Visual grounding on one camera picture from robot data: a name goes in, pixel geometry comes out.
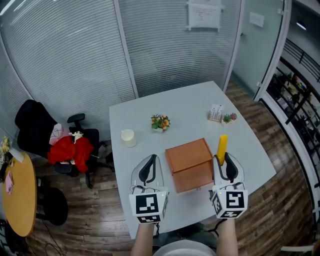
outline succulent plant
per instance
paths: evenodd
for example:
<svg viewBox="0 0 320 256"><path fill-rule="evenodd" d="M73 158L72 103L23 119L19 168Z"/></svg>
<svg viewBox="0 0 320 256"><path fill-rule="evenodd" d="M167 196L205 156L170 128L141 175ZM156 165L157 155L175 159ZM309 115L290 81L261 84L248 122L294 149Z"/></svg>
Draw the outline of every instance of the succulent plant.
<svg viewBox="0 0 320 256"><path fill-rule="evenodd" d="M166 115L156 114L151 116L151 127L153 129L164 129L170 127L170 120Z"/></svg>
<svg viewBox="0 0 320 256"><path fill-rule="evenodd" d="M231 114L225 114L222 119L226 124L230 123L231 121L237 120L237 114L231 113Z"/></svg>

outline window blinds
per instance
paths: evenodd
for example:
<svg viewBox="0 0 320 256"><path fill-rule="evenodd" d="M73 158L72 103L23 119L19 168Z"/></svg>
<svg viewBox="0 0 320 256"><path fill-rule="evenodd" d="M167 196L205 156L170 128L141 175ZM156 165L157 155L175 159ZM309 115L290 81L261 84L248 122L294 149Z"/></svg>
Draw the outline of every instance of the window blinds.
<svg viewBox="0 0 320 256"><path fill-rule="evenodd" d="M3 135L12 139L18 136L16 114L28 99L27 92L21 86L5 55L5 49L0 44L0 140Z"/></svg>
<svg viewBox="0 0 320 256"><path fill-rule="evenodd" d="M1 33L35 100L110 137L109 106L135 99L113 0L16 0Z"/></svg>
<svg viewBox="0 0 320 256"><path fill-rule="evenodd" d="M234 50L240 0L222 0L220 31L186 29L186 0L119 0L140 97L215 81L223 88Z"/></svg>

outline red cloth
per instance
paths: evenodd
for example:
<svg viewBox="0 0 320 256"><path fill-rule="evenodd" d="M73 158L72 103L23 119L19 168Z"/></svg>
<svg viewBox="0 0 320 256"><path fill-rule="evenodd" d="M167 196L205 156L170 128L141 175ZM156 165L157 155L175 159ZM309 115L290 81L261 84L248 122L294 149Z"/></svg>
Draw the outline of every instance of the red cloth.
<svg viewBox="0 0 320 256"><path fill-rule="evenodd" d="M89 159L92 150L94 150L94 147L87 138L78 138L74 144L72 142L72 136L66 136L59 139L56 144L50 148L47 156L48 161L52 165L56 162L74 159L75 166L79 172L85 173L88 170L86 161Z"/></svg>

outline wooden box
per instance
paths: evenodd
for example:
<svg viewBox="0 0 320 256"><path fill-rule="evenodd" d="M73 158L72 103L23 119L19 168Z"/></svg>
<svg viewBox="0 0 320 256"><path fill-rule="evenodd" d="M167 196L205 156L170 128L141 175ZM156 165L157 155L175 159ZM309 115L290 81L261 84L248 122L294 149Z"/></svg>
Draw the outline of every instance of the wooden box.
<svg viewBox="0 0 320 256"><path fill-rule="evenodd" d="M165 150L177 193L213 182L213 155L204 138Z"/></svg>

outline white cup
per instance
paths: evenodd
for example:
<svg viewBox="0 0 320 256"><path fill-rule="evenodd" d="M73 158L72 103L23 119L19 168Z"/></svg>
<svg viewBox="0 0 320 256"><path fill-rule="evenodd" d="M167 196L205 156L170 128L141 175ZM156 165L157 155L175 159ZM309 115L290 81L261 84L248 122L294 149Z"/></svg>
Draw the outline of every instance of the white cup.
<svg viewBox="0 0 320 256"><path fill-rule="evenodd" d="M137 142L135 138L135 133L133 130L127 129L121 131L121 139L128 148L134 147Z"/></svg>

